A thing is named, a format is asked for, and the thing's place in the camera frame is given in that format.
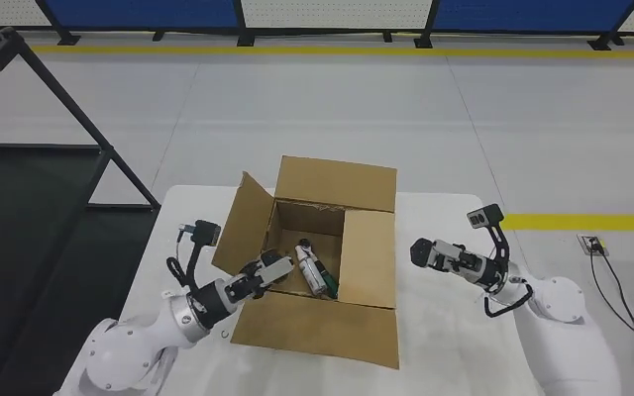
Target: black cable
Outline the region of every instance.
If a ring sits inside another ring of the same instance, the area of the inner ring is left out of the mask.
[[[592,251],[590,252],[590,268],[592,269],[592,277],[594,278],[594,284],[596,285],[596,288],[598,289],[598,292],[600,293],[601,297],[603,297],[603,301],[605,301],[605,304],[607,304],[608,307],[610,307],[610,309],[612,310],[612,312],[614,313],[614,315],[616,315],[616,317],[623,322],[623,324],[625,326],[627,326],[628,328],[630,328],[630,330],[632,332],[634,332],[634,327],[632,327],[629,323],[627,323],[625,321],[625,319],[623,319],[618,312],[616,312],[616,310],[614,309],[614,307],[612,307],[612,304],[610,304],[610,302],[607,300],[607,298],[605,297],[605,294],[603,294],[603,290],[601,290],[601,286],[598,285],[598,281],[596,280],[596,273],[594,273],[594,259],[592,258]],[[609,261],[606,259],[605,262],[608,263],[610,269],[612,269],[612,265],[609,263]],[[612,271],[612,274],[614,275],[614,278],[616,279],[616,283],[618,284],[618,288],[619,291],[621,292],[621,296],[623,296],[623,290],[621,289],[621,282],[618,280],[618,277],[616,276],[616,274],[614,273],[614,271]],[[624,297],[623,297],[623,304],[625,304],[625,308],[627,309],[627,312],[630,314],[631,317],[631,313],[629,310],[629,307],[627,306],[627,303],[625,303]]]
[[[618,276],[616,276],[616,272],[614,272],[614,268],[612,268],[612,264],[610,263],[610,260],[608,260],[607,257],[605,256],[605,253],[602,251],[600,251],[600,253],[603,259],[605,260],[605,263],[610,268],[610,272],[612,272],[612,276],[614,276],[614,279],[616,279],[616,285],[618,286],[618,294],[621,297],[621,302],[623,303],[623,306],[625,307],[625,311],[627,311],[627,315],[629,315],[630,319],[634,323],[634,316],[632,316],[632,311],[630,311],[630,307],[627,304],[627,301],[625,301],[625,295],[623,293],[623,287],[621,287],[621,281],[618,278]]]
[[[202,251],[202,245],[194,244],[194,249],[191,251],[189,262],[187,263],[187,272],[185,273],[185,282],[189,286],[191,291],[197,291],[198,285],[194,278],[194,271],[196,270],[196,263],[198,263],[198,257]]]
[[[490,318],[496,318],[500,315],[503,315],[507,312],[510,312],[514,309],[521,307],[525,302],[527,302],[533,296],[533,288],[531,287],[531,285],[526,283],[526,281],[524,281],[523,283],[524,283],[524,286],[526,286],[526,294],[524,294],[524,296],[520,298],[519,300],[517,300],[514,304],[504,309],[501,309],[497,312],[490,311],[490,309],[488,308],[488,297],[485,296],[484,297],[484,312],[486,313],[486,315]]]
[[[176,280],[180,284],[180,287],[185,287],[185,273],[183,272],[182,266],[180,266],[180,262],[178,262],[178,259],[176,259],[176,257],[167,258],[167,269],[169,269],[169,272],[171,272],[173,277],[176,278]]]

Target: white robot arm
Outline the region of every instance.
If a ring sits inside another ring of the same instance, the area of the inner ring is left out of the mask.
[[[181,286],[190,291],[167,296],[155,318],[102,321],[87,338],[57,396],[159,394],[179,348],[195,346],[216,323],[236,312],[246,300],[262,297],[293,269],[290,257],[269,250],[231,279],[216,279],[198,288],[193,279],[195,262],[203,246],[215,246],[220,227],[201,221],[195,228],[187,227],[194,242],[187,272],[176,259],[167,263]]]
[[[467,216],[474,228],[488,229],[495,258],[461,245],[420,239],[411,247],[412,262],[455,273],[481,287],[490,318],[512,311],[528,365],[547,396],[620,396],[614,356],[585,308],[581,289],[564,277],[536,279],[510,262],[508,242],[499,227],[504,217],[497,205]],[[489,299],[505,308],[491,312]]]

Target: open cardboard box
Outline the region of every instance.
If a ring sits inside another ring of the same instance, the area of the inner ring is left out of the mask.
[[[274,197],[244,173],[213,264],[234,275],[276,248],[295,268],[245,304],[231,342],[398,368],[395,195],[386,167],[284,156]],[[311,295],[294,249],[302,238],[339,281],[337,301]]]

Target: table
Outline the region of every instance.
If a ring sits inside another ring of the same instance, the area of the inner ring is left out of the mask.
[[[224,225],[235,187],[174,186],[164,200],[121,319],[157,311],[161,292],[179,286],[165,266],[174,255],[178,225],[197,219]],[[486,230],[466,213],[482,206],[474,195],[398,193],[396,196],[396,312],[400,370],[375,364],[254,346],[223,339],[238,313],[219,323],[194,348],[182,350],[161,395],[536,395],[512,315],[488,318],[482,291],[464,279],[409,261],[420,237],[460,243],[488,255]],[[192,243],[183,238],[180,258]],[[200,255],[198,284],[227,277]]]

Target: floor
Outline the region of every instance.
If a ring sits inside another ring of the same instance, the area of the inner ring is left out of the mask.
[[[80,44],[134,40],[141,39],[93,34]],[[223,40],[167,35],[158,45]],[[583,40],[519,43],[587,47]],[[262,45],[375,43],[361,37]],[[441,38],[436,45],[510,43]],[[242,170],[272,187],[280,157],[290,154],[393,166],[399,191],[475,194],[506,213],[634,213],[634,59],[78,53],[42,59],[160,200],[175,184],[237,185]],[[0,92],[0,142],[92,143],[20,60],[0,73]],[[143,199],[113,168],[93,201]],[[511,257],[537,275],[564,275],[581,286],[617,356],[623,393],[634,394],[632,333],[600,299],[579,232],[511,232]],[[634,235],[600,234],[634,303]],[[607,269],[598,267],[608,298],[617,301]]]

